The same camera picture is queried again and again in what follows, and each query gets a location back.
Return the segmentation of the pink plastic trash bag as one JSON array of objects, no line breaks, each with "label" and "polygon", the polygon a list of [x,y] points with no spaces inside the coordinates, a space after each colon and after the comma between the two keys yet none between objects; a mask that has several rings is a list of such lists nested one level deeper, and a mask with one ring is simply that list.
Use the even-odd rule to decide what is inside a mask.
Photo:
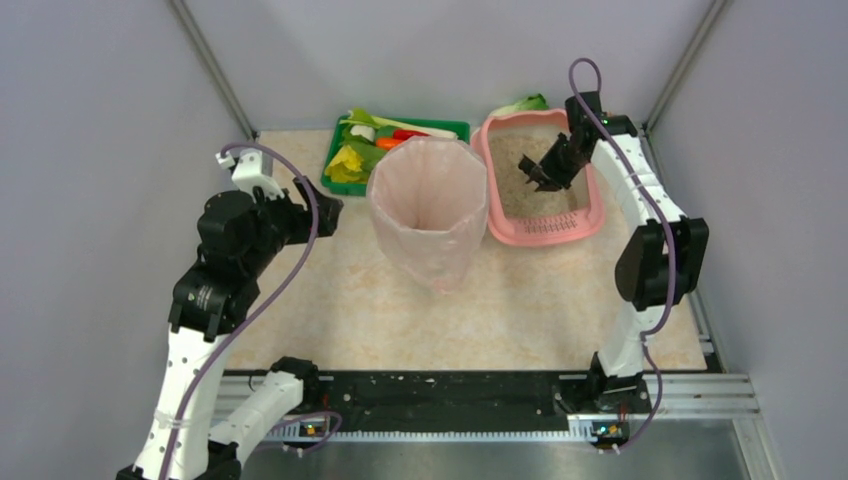
[{"label": "pink plastic trash bag", "polygon": [[366,189],[380,251],[418,284],[458,289],[487,229],[488,170],[456,139],[415,137],[389,150]]}]

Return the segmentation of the black slotted litter scoop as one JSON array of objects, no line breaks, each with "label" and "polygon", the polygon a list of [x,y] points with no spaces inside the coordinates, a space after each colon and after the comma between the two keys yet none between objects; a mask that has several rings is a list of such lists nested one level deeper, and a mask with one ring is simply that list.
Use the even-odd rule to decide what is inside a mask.
[{"label": "black slotted litter scoop", "polygon": [[523,155],[518,162],[518,169],[526,176],[526,184],[536,184],[536,191],[542,191],[547,186],[547,177],[543,169],[526,155]]}]

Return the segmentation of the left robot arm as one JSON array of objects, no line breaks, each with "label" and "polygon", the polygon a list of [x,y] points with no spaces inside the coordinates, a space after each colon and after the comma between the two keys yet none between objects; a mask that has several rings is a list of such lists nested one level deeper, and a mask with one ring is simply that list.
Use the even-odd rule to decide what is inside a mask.
[{"label": "left robot arm", "polygon": [[286,246],[311,248],[335,233],[342,200],[295,179],[304,204],[260,186],[210,197],[197,222],[197,258],[177,281],[168,315],[168,358],[141,453],[119,479],[237,479],[283,417],[312,397],[317,366],[283,357],[265,383],[214,423],[221,380],[236,336],[259,296],[259,276]]}]

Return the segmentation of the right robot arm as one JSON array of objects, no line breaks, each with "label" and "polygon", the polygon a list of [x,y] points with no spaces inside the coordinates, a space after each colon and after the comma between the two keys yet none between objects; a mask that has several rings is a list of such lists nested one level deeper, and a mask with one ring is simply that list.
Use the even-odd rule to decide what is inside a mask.
[{"label": "right robot arm", "polygon": [[592,167],[614,192],[631,231],[614,269],[623,307],[611,338],[593,356],[587,395],[632,393],[643,374],[647,340],[697,285],[709,228],[670,199],[645,158],[634,123],[604,113],[598,91],[575,94],[565,111],[567,133],[539,165],[523,168],[538,190],[558,191]]}]

